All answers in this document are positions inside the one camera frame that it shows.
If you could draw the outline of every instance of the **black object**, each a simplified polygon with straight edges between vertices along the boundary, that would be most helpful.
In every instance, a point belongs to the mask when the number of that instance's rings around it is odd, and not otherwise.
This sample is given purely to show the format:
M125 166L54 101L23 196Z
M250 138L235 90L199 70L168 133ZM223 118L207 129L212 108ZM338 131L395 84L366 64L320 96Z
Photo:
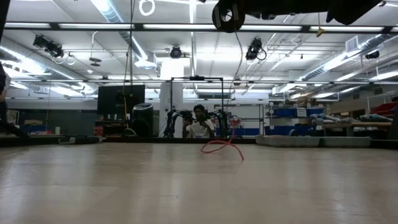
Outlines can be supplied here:
M122 137L124 138L131 138L131 137L137 137L136 132L131 129L131 128L126 128L123 132L122 132Z
M326 22L336 19L344 25L350 25L380 2L381 0L222 0L214 7L212 19L215 27L225 32L239 30L246 14L268 20L281 15L328 12ZM231 19L226 21L229 13L232 13Z
M154 135L154 106L152 104L141 103L134 106L131 128L139 137Z
M98 114L124 114L132 112L134 106L145 102L145 85L101 86L98 88Z
M373 53L371 53L371 54L365 55L365 58L368 59L368 60L376 59L376 58L379 58L379 57L380 57L380 52L378 50L373 52Z
M179 116L182 117L183 120L188 121L190 124L194 122L202 123L212 117L216 117L220 126L220 137L226 138L229 134L227 114L223 110L218 110L216 112L208 112L207 110L205 110L205 113L201 117L201 119L193 119L192 112L187 110L171 110L167 113L167 125L164 131L164 138L174 138L175 120L177 120Z
M179 59L182 56L182 51L180 46L173 46L173 49L170 51L170 57L172 59Z
M62 58L65 54L62 50L61 44L56 44L54 41L48 40L43 35L36 35L33 46L44 49L51 57Z
M259 58L260 52L264 52L266 56L264 58ZM267 52L262 48L261 38L254 38L246 52L246 60L265 60L266 58Z
M391 123L389 139L398 140L398 107L396 107L394 110L394 117Z

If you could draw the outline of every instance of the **spotlight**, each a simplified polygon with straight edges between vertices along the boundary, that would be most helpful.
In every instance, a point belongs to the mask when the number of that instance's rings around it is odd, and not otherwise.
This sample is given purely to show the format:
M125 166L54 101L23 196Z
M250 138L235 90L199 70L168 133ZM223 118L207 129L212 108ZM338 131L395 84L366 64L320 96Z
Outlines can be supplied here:
M179 59L182 56L182 51L180 46L173 46L173 49L170 51L170 57L172 59Z
M65 54L62 50L61 44L56 44L54 41L48 40L43 35L36 35L33 46L44 49L51 57L62 58Z
M380 52L378 50L373 52L373 53L371 53L371 54L365 55L365 58L368 59L368 60L376 59L376 58L379 58L379 57L380 57Z
M265 54L264 58L259 58L259 54L263 52ZM261 38L254 38L251 42L248 52L246 52L246 60L253 61L255 59L265 60L267 58L267 52L262 48Z

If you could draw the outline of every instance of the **gray floor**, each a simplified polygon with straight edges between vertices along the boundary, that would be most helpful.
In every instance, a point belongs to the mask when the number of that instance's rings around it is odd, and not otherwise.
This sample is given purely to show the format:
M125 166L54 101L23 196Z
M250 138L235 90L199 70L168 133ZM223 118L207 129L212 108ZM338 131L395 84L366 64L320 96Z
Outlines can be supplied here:
M398 223L398 151L0 149L0 223Z

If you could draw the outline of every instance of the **blue container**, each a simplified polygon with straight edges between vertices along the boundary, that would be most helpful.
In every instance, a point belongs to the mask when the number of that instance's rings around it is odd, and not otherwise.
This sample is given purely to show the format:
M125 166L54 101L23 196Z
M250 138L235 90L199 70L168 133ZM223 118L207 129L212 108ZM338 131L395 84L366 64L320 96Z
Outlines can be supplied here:
M322 114L323 109L307 109L307 116L311 116L311 114Z
M274 115L285 118L285 117L293 117L294 116L294 109L276 109L274 110Z

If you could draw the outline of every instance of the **man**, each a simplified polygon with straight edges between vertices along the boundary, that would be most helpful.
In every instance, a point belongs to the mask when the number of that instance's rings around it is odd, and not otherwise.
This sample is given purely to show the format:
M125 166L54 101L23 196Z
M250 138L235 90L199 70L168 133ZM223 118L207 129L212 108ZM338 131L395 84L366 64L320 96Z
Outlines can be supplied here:
M183 138L214 138L214 126L213 123L208 119L205 120L205 107L202 105L196 105L193 108L195 113L196 121L192 124L185 120L182 136Z

